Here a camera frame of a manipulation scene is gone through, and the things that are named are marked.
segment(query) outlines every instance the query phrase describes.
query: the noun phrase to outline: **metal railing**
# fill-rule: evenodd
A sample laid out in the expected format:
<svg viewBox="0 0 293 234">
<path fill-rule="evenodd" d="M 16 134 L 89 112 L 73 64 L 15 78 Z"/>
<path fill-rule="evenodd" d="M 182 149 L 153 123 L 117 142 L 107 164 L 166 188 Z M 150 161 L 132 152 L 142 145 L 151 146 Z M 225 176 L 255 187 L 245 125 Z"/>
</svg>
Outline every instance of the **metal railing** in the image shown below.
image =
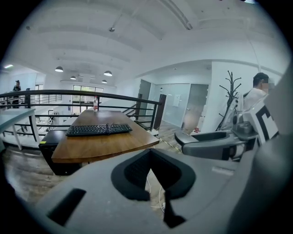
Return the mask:
<svg viewBox="0 0 293 234">
<path fill-rule="evenodd" d="M 9 104 L 9 101 L 11 101 L 11 96 L 19 96 L 18 99 L 21 99 L 19 102 L 20 104 Z M 88 108 L 89 106 L 92 107 L 93 103 L 87 102 L 86 103 L 79 103 L 79 104 L 73 104 L 71 103 L 52 103 L 56 101 L 62 100 L 62 95 L 71 95 L 71 96 L 97 96 L 98 97 L 98 110 L 100 108 L 117 108 L 117 109 L 125 109 L 123 113 L 130 111 L 126 113 L 126 116 L 128 117 L 135 117 L 136 123 L 138 123 L 141 127 L 144 129 L 152 130 L 158 129 L 161 124 L 162 115 L 160 113 L 163 112 L 164 106 L 165 106 L 165 100 L 166 96 L 162 95 L 162 98 L 160 97 L 160 101 L 151 101 L 151 100 L 145 100 L 141 98 L 135 98 L 135 97 L 129 97 L 129 96 L 121 96 L 116 94 L 108 94 L 108 93 L 99 93 L 99 92 L 90 92 L 90 91 L 79 91 L 79 90 L 29 90 L 29 91 L 19 91 L 15 93 L 5 93 L 0 94 L 0 98 L 4 98 L 6 100 L 0 101 L 0 103 L 4 103 L 4 105 L 1 105 L 0 108 L 19 108 L 20 106 L 24 106 L 25 108 L 31 108 L 33 106 L 85 106 Z M 127 100 L 127 101 L 135 101 L 136 103 L 132 105 L 131 107 L 128 106 L 103 106 L 100 105 L 100 98 L 112 98 L 112 99 L 119 99 L 119 100 Z M 150 103 L 154 104 L 154 108 L 140 108 L 141 103 Z M 140 115 L 140 110 L 150 110 L 152 111 L 152 115 Z M 35 115 L 36 117 L 78 117 L 79 115 Z M 137 121 L 138 117 L 151 117 L 150 121 Z M 141 124 L 142 123 L 151 123 L 149 127 L 144 127 Z M 31 124 L 15 124 L 17 126 L 25 126 L 25 127 L 31 127 Z M 63 125 L 63 124 L 37 124 L 37 127 L 70 127 L 70 125 Z M 33 135 L 36 141 L 36 137 L 34 133 L 21 133 L 17 132 L 17 134 L 20 135 Z"/>
</svg>

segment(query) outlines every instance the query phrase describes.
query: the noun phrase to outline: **wooden floor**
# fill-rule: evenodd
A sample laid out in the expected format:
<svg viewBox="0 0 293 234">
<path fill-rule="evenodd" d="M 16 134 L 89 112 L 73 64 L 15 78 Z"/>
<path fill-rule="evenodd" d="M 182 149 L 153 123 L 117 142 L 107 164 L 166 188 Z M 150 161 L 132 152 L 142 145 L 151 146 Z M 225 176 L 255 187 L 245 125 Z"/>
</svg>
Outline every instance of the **wooden floor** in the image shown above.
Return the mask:
<svg viewBox="0 0 293 234">
<path fill-rule="evenodd" d="M 162 122 L 158 137 L 180 149 L 180 146 L 174 139 L 175 131 L 180 131 L 180 128 Z M 179 157 L 181 156 L 180 151 L 162 140 L 154 148 L 169 150 L 179 154 Z M 66 176 L 56 176 L 52 172 L 39 150 L 23 149 L 20 151 L 17 147 L 6 146 L 6 150 L 2 153 L 2 159 L 8 182 L 15 189 L 19 197 L 32 205 L 37 203 L 51 188 L 66 178 Z M 161 185 L 153 173 L 148 176 L 148 180 L 151 185 L 151 206 L 154 206 L 153 210 L 155 213 L 160 218 L 163 218 L 158 197 Z M 146 190 L 150 191 L 148 183 L 146 183 Z M 164 202 L 163 189 L 160 193 L 160 202 L 161 205 Z"/>
</svg>

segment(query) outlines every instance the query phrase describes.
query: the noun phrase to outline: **black hair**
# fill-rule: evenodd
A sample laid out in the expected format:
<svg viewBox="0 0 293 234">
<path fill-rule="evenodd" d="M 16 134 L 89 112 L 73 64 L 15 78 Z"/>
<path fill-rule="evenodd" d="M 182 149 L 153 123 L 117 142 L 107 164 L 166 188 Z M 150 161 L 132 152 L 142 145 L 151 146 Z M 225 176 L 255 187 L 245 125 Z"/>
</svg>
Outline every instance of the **black hair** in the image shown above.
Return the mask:
<svg viewBox="0 0 293 234">
<path fill-rule="evenodd" d="M 257 86 L 262 80 L 264 80 L 264 83 L 269 83 L 269 76 L 267 74 L 259 72 L 253 78 L 253 87 Z"/>
</svg>

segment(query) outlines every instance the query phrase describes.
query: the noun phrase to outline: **white shirt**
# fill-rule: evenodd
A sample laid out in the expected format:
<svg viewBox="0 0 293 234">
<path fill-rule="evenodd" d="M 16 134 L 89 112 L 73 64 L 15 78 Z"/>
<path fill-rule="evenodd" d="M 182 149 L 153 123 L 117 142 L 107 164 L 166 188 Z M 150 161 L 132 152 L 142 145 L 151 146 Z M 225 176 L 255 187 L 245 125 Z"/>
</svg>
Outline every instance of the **white shirt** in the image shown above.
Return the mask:
<svg viewBox="0 0 293 234">
<path fill-rule="evenodd" d="M 257 103 L 261 98 L 267 95 L 263 90 L 252 88 L 248 95 L 244 98 L 243 110 L 250 109 L 255 103 Z"/>
</svg>

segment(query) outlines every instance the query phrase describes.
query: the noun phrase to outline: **black keyboard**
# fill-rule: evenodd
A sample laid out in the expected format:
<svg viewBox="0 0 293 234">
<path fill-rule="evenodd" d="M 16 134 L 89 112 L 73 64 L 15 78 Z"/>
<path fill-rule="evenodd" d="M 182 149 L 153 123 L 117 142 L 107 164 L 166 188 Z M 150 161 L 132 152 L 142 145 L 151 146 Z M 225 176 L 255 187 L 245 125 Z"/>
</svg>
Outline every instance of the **black keyboard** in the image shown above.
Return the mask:
<svg viewBox="0 0 293 234">
<path fill-rule="evenodd" d="M 128 124 L 102 124 L 89 126 L 70 126 L 67 137 L 88 137 L 110 135 L 115 133 L 128 133 L 132 131 Z"/>
</svg>

